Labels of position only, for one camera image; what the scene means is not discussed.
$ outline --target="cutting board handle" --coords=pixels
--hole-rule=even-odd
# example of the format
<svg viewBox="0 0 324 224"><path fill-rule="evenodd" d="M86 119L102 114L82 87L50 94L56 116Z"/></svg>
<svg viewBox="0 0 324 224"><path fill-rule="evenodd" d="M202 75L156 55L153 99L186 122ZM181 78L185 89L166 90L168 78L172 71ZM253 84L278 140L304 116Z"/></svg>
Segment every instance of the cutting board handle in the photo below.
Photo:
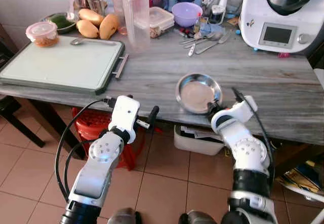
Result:
<svg viewBox="0 0 324 224"><path fill-rule="evenodd" d="M120 56L119 59L122 59L121 61L121 64L120 64L120 67L118 68L117 71L113 71L112 74L115 75L115 78L117 80L120 79L120 75L122 74L122 71L123 71L123 68L125 67L125 64L128 60L128 57L129 57L130 54L125 54L124 56Z"/></svg>

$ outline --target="stainless steel bowl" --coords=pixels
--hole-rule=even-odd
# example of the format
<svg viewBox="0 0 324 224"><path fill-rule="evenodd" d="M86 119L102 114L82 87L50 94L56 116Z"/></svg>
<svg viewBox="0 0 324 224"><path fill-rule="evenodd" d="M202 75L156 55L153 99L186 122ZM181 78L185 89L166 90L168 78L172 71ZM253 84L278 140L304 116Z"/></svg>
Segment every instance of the stainless steel bowl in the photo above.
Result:
<svg viewBox="0 0 324 224"><path fill-rule="evenodd" d="M57 32L59 34L63 34L63 33L68 33L72 30L75 29L75 25L76 25L76 22L78 21L78 17L74 14L74 13L70 13L70 12L66 12L66 13L54 13L54 14L51 14L47 17L44 17L43 19L41 19L41 22L45 22L45 21L50 21L50 18L53 17L54 15L63 15L65 16L66 20L68 20L69 22L71 22L72 24L70 26L67 26L67 27L64 27L64 28L58 28L57 29Z"/></svg>
<svg viewBox="0 0 324 224"><path fill-rule="evenodd" d="M182 77L176 87L176 99L187 111L195 114L208 113L207 103L218 99L222 103L221 87L208 75L188 74Z"/></svg>

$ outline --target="gray wooden tabletop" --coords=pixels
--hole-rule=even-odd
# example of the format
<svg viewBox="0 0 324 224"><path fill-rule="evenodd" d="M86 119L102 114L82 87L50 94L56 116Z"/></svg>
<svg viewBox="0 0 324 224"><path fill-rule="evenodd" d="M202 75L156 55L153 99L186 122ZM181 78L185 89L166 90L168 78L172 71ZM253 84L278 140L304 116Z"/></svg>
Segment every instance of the gray wooden tabletop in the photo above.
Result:
<svg viewBox="0 0 324 224"><path fill-rule="evenodd" d="M236 34L225 44L191 58L179 44L183 38L174 32L152 39L144 53L133 52L121 35L113 39L124 41L131 55L121 79L113 78L99 96L15 85L0 85L0 93L73 106L84 106L105 96L132 94L141 103L140 116L147 116L154 105L159 105L158 119L209 126L204 116L186 112L175 99L178 80L198 72L220 84L227 106L235 101L232 86L252 95L271 137L324 145L324 91L304 56L279 59L275 53L255 52ZM93 108L109 110L102 103ZM254 119L247 126L252 133L260 134Z"/></svg>

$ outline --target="cutting board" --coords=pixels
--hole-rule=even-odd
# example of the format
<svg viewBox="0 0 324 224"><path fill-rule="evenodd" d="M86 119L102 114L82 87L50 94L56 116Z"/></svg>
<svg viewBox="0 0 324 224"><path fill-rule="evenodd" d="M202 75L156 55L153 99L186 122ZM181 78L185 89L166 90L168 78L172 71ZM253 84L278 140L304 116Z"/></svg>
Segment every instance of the cutting board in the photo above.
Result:
<svg viewBox="0 0 324 224"><path fill-rule="evenodd" d="M120 41L114 46L87 41L70 45L75 38L60 36L52 47L30 43L1 70L0 82L102 93L125 46Z"/></svg>

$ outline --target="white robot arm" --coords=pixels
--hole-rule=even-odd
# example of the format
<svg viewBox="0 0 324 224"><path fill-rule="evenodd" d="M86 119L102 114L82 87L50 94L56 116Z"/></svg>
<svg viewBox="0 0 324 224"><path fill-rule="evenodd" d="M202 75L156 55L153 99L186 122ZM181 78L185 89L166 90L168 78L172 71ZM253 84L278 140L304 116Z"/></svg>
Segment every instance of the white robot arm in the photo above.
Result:
<svg viewBox="0 0 324 224"><path fill-rule="evenodd" d="M233 190L228 199L230 211L222 224L277 224L273 201L269 199L269 152L243 125L254 115L247 101L256 111L253 98L245 96L244 101L217 112L211 120L213 131L222 137L235 159Z"/></svg>
<svg viewBox="0 0 324 224"><path fill-rule="evenodd" d="M149 128L158 113L158 107L155 106L148 123L145 123L137 119L139 107L139 102L132 98L117 98L108 126L109 131L91 144L88 160L75 179L60 223L97 223L118 157L124 145L135 139L134 125Z"/></svg>

